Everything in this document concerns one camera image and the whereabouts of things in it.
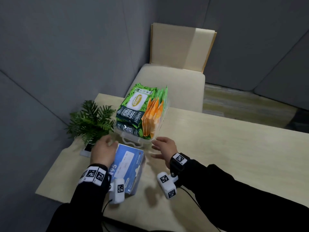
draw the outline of beige chair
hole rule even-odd
[[[203,71],[216,34],[213,30],[153,23],[150,62],[141,68],[129,91],[136,83],[158,88],[167,85],[171,107],[202,112]]]

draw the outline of chair backrest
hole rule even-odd
[[[216,34],[214,30],[153,23],[149,63],[203,72]]]

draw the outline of hand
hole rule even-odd
[[[151,157],[156,159],[165,160],[165,164],[170,169],[170,160],[173,155],[178,153],[175,142],[167,137],[157,137],[156,140],[152,141],[152,148],[160,151],[160,155],[151,155]]]
[[[108,143],[110,141],[111,136],[106,135],[96,142],[95,146],[91,149],[90,164],[103,164],[107,168],[110,167],[115,160],[118,147],[117,141],[109,146]]]

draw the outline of gray wall panel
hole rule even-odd
[[[206,82],[252,90],[309,29],[309,0],[211,0]]]
[[[309,32],[276,65],[254,92],[309,110]]]
[[[66,122],[137,74],[122,0],[1,0],[0,32],[0,68]]]
[[[0,106],[0,228],[44,231],[59,203],[34,192],[72,141],[62,121],[1,72]]]
[[[159,0],[159,23],[203,28],[209,0]]]
[[[158,0],[122,0],[134,71],[149,63],[150,26],[158,21]]]

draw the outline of person's left hand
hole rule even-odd
[[[109,146],[110,140],[111,136],[106,135],[96,142],[95,146],[91,149],[90,164],[103,164],[107,168],[110,167],[115,160],[118,147],[118,141]]]

